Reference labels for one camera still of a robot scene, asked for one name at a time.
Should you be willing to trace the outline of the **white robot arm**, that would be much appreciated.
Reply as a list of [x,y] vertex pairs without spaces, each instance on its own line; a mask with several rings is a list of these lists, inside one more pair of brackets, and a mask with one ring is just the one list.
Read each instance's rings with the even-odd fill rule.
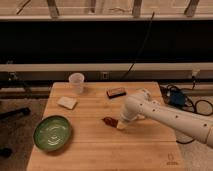
[[123,130],[139,115],[158,121],[213,148],[213,118],[161,105],[147,89],[128,95],[121,108],[117,128]]

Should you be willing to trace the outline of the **translucent yellow stick end effector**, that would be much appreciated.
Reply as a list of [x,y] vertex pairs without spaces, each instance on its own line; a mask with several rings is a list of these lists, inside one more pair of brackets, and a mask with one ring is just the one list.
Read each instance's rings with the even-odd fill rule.
[[124,130],[127,127],[127,123],[124,121],[118,121],[116,128],[118,130]]

